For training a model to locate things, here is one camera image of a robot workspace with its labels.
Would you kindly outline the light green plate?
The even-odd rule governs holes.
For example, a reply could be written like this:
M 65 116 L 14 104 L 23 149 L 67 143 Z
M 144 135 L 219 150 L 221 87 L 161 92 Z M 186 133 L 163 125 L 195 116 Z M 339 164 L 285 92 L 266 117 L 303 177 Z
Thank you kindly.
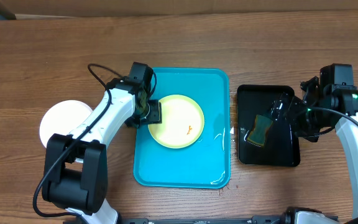
M 181 149 L 196 142 L 204 129 L 204 114 L 200 105 L 184 95 L 168 95 L 159 102 L 162 122 L 148 125 L 154 140 L 172 149 Z

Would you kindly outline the green yellow sponge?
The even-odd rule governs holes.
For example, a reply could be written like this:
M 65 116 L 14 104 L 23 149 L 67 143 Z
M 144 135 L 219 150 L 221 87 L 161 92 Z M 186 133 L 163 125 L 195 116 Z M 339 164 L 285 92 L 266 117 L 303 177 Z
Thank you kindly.
M 254 125 L 247 135 L 247 142 L 264 147 L 269 133 L 269 129 L 272 127 L 273 121 L 268 116 L 257 115 L 254 120 Z

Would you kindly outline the white plate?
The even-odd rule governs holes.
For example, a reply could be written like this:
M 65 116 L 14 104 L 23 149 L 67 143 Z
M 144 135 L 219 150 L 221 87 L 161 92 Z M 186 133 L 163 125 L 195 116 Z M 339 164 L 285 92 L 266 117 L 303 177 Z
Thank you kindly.
M 39 136 L 44 147 L 53 134 L 66 136 L 77 128 L 93 110 L 84 102 L 77 100 L 61 101 L 52 106 L 40 122 Z

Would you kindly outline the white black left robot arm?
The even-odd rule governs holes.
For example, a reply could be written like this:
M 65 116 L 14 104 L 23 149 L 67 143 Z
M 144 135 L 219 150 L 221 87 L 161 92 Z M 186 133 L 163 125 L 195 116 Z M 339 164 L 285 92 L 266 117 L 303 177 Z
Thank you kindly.
M 117 223 L 119 214 L 106 200 L 107 149 L 118 129 L 126 124 L 139 128 L 161 122 L 161 104 L 151 99 L 155 86 L 131 78 L 115 78 L 104 85 L 104 96 L 95 110 L 67 135 L 48 140 L 44 176 L 33 198 L 39 195 L 62 208 L 63 216 L 77 223 Z

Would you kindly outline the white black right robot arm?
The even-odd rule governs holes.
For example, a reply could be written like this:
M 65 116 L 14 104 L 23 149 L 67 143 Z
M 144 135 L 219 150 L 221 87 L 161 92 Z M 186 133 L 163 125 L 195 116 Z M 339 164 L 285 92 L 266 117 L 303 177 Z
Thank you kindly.
M 310 142 L 335 131 L 345 152 L 353 193 L 353 219 L 358 223 L 358 89 L 350 76 L 322 75 L 300 85 L 304 98 L 281 95 L 271 116 L 283 117 L 292 133 Z

